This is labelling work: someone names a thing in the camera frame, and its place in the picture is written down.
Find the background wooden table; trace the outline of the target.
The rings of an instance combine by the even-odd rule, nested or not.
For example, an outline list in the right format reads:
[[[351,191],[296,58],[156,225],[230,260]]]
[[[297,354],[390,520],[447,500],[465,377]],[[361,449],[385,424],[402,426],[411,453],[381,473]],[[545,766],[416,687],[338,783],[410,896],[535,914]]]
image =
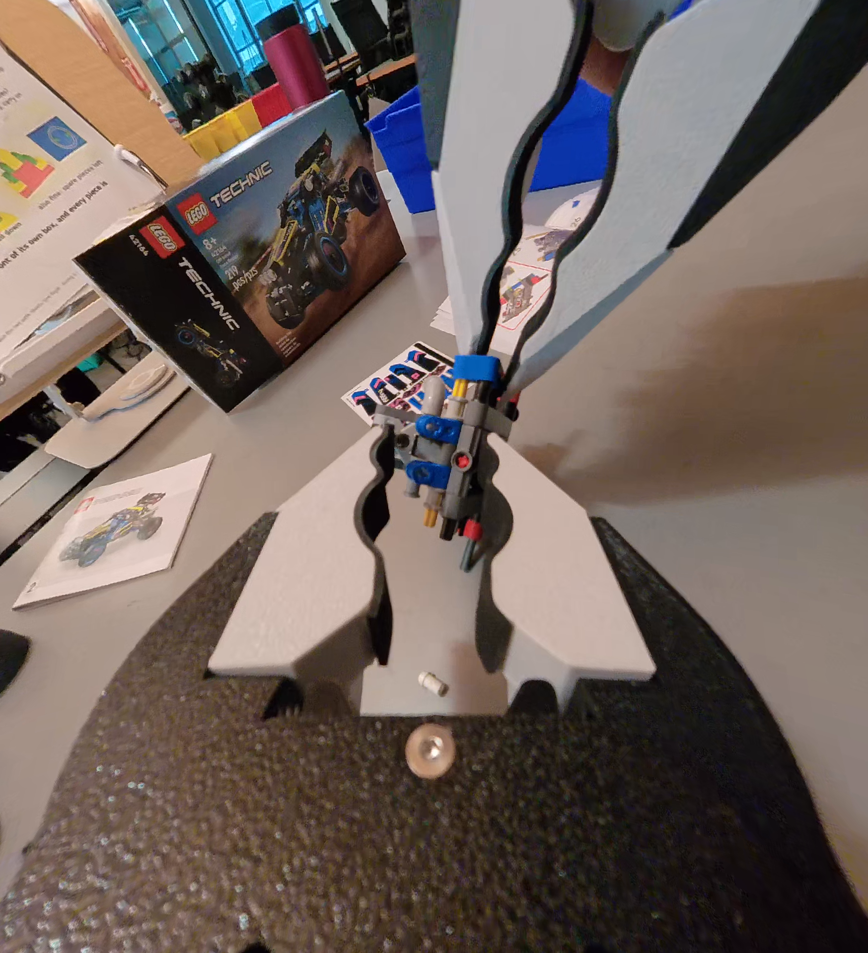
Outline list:
[[[371,87],[379,79],[389,77],[416,64],[416,54],[403,55],[398,59],[387,59],[370,68],[363,67],[359,54],[353,51],[341,55],[322,65],[322,73],[328,84],[354,81],[357,89]]]

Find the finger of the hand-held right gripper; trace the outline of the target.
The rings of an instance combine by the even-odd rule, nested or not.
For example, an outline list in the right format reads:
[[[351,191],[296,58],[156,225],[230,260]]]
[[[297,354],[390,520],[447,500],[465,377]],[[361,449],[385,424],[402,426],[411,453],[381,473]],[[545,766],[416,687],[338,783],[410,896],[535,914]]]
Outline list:
[[[411,2],[418,87],[457,354],[485,354],[542,132],[591,36],[574,1]]]
[[[699,2],[636,48],[612,100],[611,171],[561,245],[546,310],[508,389],[543,375],[669,256],[668,247],[819,2]]]

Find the blue plastic bin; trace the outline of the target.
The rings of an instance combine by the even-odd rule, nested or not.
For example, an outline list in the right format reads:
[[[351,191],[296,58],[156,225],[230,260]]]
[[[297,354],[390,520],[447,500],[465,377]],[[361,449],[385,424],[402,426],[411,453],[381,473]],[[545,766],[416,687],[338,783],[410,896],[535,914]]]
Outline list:
[[[530,191],[602,179],[608,162],[611,97],[578,79],[567,104],[546,128]],[[418,88],[367,121],[410,212],[435,207]]]

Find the grey and blue lego assembly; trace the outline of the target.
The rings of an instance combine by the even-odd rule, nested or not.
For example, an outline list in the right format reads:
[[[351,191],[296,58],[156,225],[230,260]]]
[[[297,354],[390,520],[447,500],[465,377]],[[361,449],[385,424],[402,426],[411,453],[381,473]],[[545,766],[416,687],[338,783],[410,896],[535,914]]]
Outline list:
[[[422,498],[423,524],[439,536],[465,541],[460,560],[468,572],[484,535],[484,478],[478,463],[488,434],[508,437],[516,404],[497,406],[501,384],[455,380],[445,392],[441,379],[426,381],[422,410],[383,406],[373,424],[391,425],[394,463],[403,469],[406,496]]]

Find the closed lego instruction booklet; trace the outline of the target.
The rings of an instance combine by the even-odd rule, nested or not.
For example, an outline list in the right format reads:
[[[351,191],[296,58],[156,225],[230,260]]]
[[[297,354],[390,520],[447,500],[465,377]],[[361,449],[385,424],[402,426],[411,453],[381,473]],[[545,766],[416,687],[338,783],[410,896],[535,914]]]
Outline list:
[[[170,568],[213,454],[89,488],[11,607],[55,602]]]

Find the open lego instruction booklet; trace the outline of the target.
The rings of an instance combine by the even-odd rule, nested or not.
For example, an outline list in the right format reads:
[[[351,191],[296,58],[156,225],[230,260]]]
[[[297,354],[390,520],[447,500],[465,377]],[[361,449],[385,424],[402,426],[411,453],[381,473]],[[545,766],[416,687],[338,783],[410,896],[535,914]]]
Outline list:
[[[492,350],[512,355],[525,323],[551,287],[555,252],[592,208],[599,186],[596,179],[527,195],[527,210],[546,210],[547,215],[541,223],[523,224],[521,240],[504,264]]]

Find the white sheet holder base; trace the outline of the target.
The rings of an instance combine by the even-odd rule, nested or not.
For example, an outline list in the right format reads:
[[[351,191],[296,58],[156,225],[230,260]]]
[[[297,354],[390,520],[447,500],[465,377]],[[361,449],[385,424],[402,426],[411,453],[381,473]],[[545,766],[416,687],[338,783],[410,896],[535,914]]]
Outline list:
[[[117,311],[99,293],[82,289],[0,359],[0,410],[9,412],[38,391],[54,367],[63,371],[124,328]]]

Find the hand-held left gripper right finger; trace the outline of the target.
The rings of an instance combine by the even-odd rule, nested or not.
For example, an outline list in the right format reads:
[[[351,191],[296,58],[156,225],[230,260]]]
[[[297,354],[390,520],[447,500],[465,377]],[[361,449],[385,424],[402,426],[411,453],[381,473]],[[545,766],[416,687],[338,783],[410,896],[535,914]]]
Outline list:
[[[580,680],[651,679],[654,660],[583,506],[497,434],[477,477],[475,646],[504,676],[508,707],[529,683],[564,708]]]

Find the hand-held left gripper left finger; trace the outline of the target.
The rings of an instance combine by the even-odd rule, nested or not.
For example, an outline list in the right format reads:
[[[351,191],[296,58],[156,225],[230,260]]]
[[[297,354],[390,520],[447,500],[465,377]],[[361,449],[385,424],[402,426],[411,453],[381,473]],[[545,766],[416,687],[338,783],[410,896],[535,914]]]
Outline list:
[[[357,679],[387,663],[392,611],[375,541],[391,474],[392,428],[371,428],[276,510],[210,672]]]

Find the white printed instruction sheet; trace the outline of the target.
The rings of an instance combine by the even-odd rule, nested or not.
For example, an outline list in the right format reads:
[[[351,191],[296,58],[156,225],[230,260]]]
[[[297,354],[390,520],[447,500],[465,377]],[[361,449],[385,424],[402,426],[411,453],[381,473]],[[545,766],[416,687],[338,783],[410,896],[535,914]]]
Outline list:
[[[0,43],[0,360],[82,286],[74,257],[157,192]]]

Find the maroon tumbler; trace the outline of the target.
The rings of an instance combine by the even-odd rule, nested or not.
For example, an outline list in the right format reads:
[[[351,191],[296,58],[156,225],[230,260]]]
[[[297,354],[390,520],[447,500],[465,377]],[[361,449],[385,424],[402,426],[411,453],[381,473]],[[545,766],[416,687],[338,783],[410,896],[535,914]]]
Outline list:
[[[285,19],[259,22],[261,50],[293,110],[330,95],[322,63],[305,26]]]

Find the person's right hand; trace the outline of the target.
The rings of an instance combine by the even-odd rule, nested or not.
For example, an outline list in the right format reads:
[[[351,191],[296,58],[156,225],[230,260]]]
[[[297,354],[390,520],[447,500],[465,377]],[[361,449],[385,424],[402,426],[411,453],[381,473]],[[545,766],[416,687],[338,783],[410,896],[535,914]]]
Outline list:
[[[579,67],[579,76],[583,77],[588,85],[612,96],[617,89],[631,52],[631,48],[611,50],[595,35],[591,35],[582,65]]]

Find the yellow plastic bin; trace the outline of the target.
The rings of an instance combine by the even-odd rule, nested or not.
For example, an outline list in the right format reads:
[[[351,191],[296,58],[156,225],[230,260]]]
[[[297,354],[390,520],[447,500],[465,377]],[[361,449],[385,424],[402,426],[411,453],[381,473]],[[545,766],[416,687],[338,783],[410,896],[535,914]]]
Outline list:
[[[247,98],[185,133],[182,138],[202,161],[211,161],[258,132],[260,120],[251,98]]]

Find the lego sticker sheet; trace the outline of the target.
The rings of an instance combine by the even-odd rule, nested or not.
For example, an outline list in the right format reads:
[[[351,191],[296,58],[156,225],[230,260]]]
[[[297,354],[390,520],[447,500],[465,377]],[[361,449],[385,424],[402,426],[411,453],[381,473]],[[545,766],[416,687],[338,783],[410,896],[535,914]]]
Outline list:
[[[445,392],[452,388],[452,363],[451,356],[418,340],[386,360],[340,399],[366,422],[383,406],[420,412],[428,377],[441,379]]]

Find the brown cardboard box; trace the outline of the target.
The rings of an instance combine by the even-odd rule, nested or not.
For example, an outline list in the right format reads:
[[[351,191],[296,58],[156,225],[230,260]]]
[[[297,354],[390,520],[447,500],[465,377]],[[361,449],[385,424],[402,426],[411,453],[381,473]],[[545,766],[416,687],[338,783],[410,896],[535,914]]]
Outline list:
[[[141,158],[170,188],[202,161],[97,43],[46,1],[0,1],[0,40],[113,145]]]

